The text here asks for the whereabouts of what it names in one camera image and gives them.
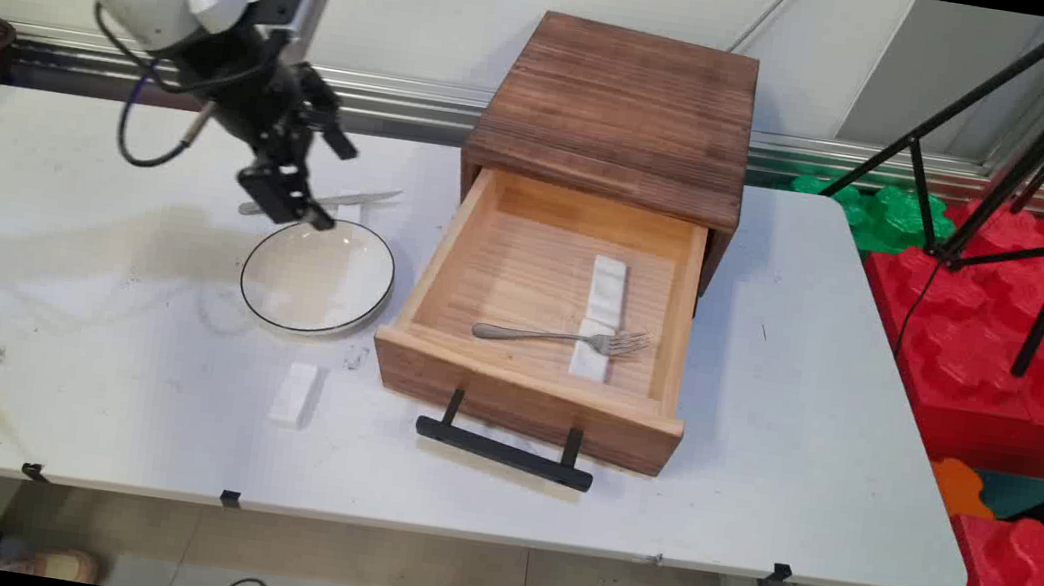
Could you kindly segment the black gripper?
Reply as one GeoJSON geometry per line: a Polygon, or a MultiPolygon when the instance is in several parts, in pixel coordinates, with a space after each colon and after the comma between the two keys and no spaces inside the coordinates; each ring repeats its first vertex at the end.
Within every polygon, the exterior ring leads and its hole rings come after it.
{"type": "Polygon", "coordinates": [[[238,185],[277,224],[305,222],[318,231],[335,219],[310,195],[300,171],[313,130],[343,161],[359,156],[339,122],[339,95],[311,64],[283,58],[286,32],[261,37],[251,26],[186,38],[176,47],[174,90],[201,100],[203,114],[266,161],[238,171],[238,185]],[[296,166],[284,171],[281,166],[296,166]]]}

